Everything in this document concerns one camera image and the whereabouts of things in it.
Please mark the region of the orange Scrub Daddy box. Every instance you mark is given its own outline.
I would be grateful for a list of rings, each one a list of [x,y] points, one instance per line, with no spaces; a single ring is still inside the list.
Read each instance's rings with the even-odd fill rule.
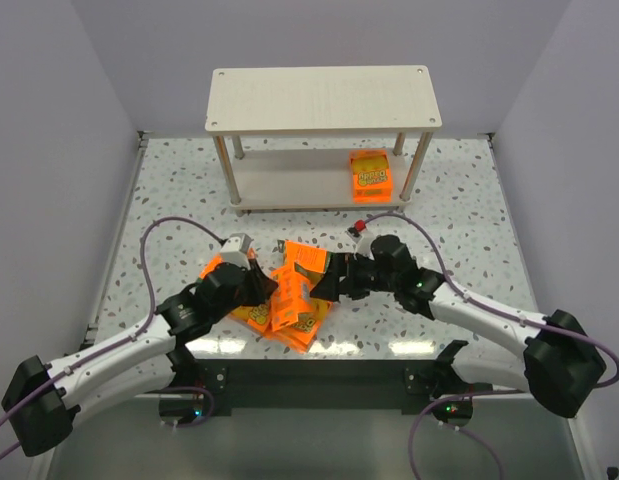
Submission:
[[[355,203],[388,203],[391,200],[393,179],[385,150],[352,150],[349,165]]]
[[[229,318],[247,327],[261,337],[271,336],[270,302],[258,306],[241,306],[229,314]]]

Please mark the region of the orange box green end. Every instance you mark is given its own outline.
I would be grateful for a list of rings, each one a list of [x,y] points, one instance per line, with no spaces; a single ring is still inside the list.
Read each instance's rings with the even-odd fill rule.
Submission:
[[[278,248],[283,255],[283,264],[301,273],[313,284],[324,277],[332,257],[326,249],[290,240],[279,240]]]

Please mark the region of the green orange sponge box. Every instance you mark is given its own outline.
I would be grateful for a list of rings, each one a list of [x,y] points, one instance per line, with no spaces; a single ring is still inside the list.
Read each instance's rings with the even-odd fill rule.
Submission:
[[[247,254],[248,259],[255,259],[256,253],[253,249],[249,250]],[[199,279],[204,279],[209,273],[211,273],[220,263],[222,262],[222,257],[220,254],[215,255],[211,261],[206,265],[206,267],[200,272]]]

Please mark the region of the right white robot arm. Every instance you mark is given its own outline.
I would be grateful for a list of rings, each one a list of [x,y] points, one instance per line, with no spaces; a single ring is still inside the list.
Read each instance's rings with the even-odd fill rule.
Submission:
[[[395,235],[363,240],[353,252],[332,253],[312,297],[337,302],[373,292],[393,295],[403,310],[468,330],[499,346],[472,354],[464,340],[451,342],[421,375],[434,398],[464,393],[478,384],[529,393],[546,410],[576,416],[606,370],[578,320],[557,310],[550,316],[517,310],[423,267]]]

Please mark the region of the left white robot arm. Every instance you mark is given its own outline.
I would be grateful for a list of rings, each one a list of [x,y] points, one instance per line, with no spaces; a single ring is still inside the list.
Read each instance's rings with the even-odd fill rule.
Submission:
[[[277,287],[256,261],[249,268],[222,262],[152,307],[143,324],[48,363],[38,356],[20,362],[1,402],[0,426],[11,425],[27,457],[51,450],[72,433],[75,418],[86,411],[83,401],[97,388],[207,335],[235,309],[266,303]]]

